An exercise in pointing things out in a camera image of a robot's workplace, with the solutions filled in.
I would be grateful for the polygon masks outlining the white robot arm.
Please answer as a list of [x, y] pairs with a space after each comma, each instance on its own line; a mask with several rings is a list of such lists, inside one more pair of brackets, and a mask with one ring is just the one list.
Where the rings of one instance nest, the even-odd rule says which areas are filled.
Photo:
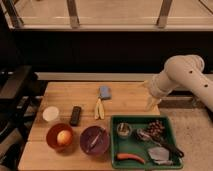
[[145, 110], [152, 110], [163, 97], [182, 86], [213, 112], [213, 81], [203, 74], [204, 67], [204, 60], [198, 55], [170, 57], [159, 74], [143, 83], [149, 92]]

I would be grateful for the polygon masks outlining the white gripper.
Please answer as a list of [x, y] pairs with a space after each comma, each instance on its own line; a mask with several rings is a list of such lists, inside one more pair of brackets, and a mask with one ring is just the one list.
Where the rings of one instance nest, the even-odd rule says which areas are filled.
[[154, 75], [150, 81], [143, 81], [142, 86], [148, 88], [149, 93], [153, 96], [147, 99], [146, 111], [151, 111], [161, 102], [160, 98], [167, 96], [173, 89], [173, 83], [165, 74]]

